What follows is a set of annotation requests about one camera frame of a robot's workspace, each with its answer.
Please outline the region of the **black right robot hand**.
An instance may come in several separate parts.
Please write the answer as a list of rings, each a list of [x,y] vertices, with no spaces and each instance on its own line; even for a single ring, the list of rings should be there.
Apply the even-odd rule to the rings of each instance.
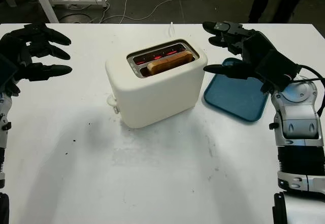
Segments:
[[[242,24],[229,21],[202,23],[203,29],[213,36],[209,43],[227,48],[233,55],[241,55],[242,60],[232,65],[207,65],[205,72],[225,75],[233,79],[256,78],[262,82],[261,92],[272,91],[272,85],[257,73],[257,67],[270,50],[274,50],[273,44],[260,31],[245,29]]]

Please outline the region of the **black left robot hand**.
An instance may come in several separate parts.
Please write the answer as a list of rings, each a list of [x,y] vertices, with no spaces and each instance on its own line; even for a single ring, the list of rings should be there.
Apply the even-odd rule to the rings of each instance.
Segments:
[[[27,24],[1,38],[1,93],[17,97],[20,89],[17,83],[22,79],[45,81],[51,77],[63,76],[72,71],[65,65],[44,65],[34,63],[33,57],[53,56],[62,60],[71,57],[62,49],[52,45],[68,46],[71,40],[46,24]]]

